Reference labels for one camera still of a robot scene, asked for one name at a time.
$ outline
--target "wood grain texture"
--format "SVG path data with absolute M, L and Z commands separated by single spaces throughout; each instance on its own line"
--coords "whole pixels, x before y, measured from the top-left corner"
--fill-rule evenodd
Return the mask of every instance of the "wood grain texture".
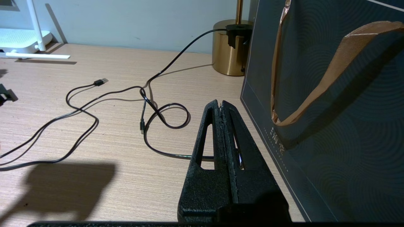
M 71 102 L 80 106 L 109 91 L 143 86 L 177 54 L 74 44 L 56 44 L 53 49 L 57 49 L 56 54 L 71 55 L 69 62 L 73 63 L 0 59 L 0 83 L 19 98 L 0 107 L 0 153 L 27 140 L 52 118 L 71 112 L 64 102 L 70 89 L 109 79 L 105 85 L 75 95 Z M 244 78 L 221 75 L 210 61 L 207 54 L 185 53 L 151 83 L 158 106 L 181 103 L 189 110 L 191 121 L 183 129 L 171 130 L 155 119 L 148 132 L 150 144 L 170 153 L 191 154 L 205 105 L 214 99 L 232 103 L 288 200 L 292 219 L 303 221 L 241 104 Z M 60 164 L 0 172 L 0 225 L 26 226 L 43 220 L 176 221 L 189 162 L 156 154 L 144 144 L 139 131 L 140 98 L 139 90 L 134 89 L 105 97 L 92 106 L 88 111 L 100 119 L 98 128 Z M 151 114 L 148 107 L 145 118 Z M 181 124 L 185 119 L 179 109 L 170 109 L 164 116 L 170 124 Z M 92 123 L 93 119 L 83 113 L 54 123 L 16 163 L 62 157 Z M 212 153 L 211 142 L 205 147 L 206 155 Z M 3 158 L 1 163 L 23 151 Z M 211 164 L 204 163 L 206 168 Z

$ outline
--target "brass lamp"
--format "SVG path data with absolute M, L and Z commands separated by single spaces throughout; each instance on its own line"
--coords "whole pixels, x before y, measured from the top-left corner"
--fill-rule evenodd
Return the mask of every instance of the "brass lamp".
M 217 22 L 213 29 L 226 28 L 227 25 L 252 24 L 241 20 L 243 0 L 237 0 L 236 20 Z M 248 45 L 243 43 L 242 36 L 236 36 L 235 48 L 228 45 L 226 31 L 213 33 L 212 67 L 219 73 L 229 76 L 244 76 L 247 63 Z

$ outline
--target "brown rope handle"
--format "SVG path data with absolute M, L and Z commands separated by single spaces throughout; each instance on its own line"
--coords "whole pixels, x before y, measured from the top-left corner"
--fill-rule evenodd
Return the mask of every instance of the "brown rope handle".
M 281 19 L 278 27 L 278 34 L 276 36 L 274 57 L 272 59 L 272 76 L 271 76 L 271 118 L 277 126 L 287 126 L 295 123 L 307 110 L 307 108 L 338 79 L 338 77 L 345 71 L 351 64 L 356 56 L 368 45 L 374 37 L 379 34 L 391 31 L 404 31 L 404 24 L 398 21 L 376 21 L 357 28 L 344 36 L 338 46 L 337 51 L 332 58 L 330 65 L 327 68 L 320 83 L 313 89 L 307 96 L 305 101 L 300 107 L 289 115 L 285 120 L 280 121 L 275 111 L 275 91 L 276 79 L 278 76 L 278 61 L 280 42 L 282 37 L 282 25 L 285 17 L 289 11 L 292 0 L 286 0 L 285 7 L 283 8 Z

